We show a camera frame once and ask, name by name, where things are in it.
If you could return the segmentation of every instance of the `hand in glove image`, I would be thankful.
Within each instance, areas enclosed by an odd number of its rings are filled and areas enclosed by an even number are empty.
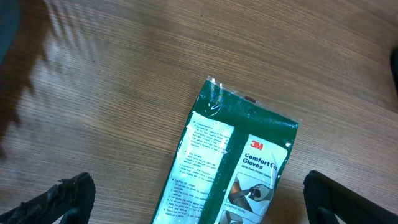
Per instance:
[[[249,196],[249,198],[260,202],[263,200],[271,200],[274,189],[270,189],[264,184],[257,184],[254,187],[251,187],[250,191],[252,194]]]

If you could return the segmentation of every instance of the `green plastic package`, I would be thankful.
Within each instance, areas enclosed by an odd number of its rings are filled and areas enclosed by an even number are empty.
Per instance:
[[[260,223],[298,128],[209,77],[188,115],[152,223]]]

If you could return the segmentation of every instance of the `3m logo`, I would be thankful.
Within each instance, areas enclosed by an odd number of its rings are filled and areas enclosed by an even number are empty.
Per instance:
[[[253,148],[256,148],[256,149],[262,150],[262,144],[260,144],[259,142],[256,142],[256,141],[251,141],[251,144],[250,144],[250,146],[251,146],[251,147],[253,147]]]

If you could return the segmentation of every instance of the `3m comfort grip gloves package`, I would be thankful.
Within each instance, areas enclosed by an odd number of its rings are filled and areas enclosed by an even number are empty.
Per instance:
[[[298,127],[208,78],[188,115],[152,223],[260,223]]]

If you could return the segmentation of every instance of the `wood grain surface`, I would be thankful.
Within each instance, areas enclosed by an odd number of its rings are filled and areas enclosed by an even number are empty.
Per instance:
[[[20,4],[0,68],[0,213],[89,172],[90,223],[149,223],[208,75],[302,120],[263,223],[308,223],[310,170],[398,213],[398,1]]]

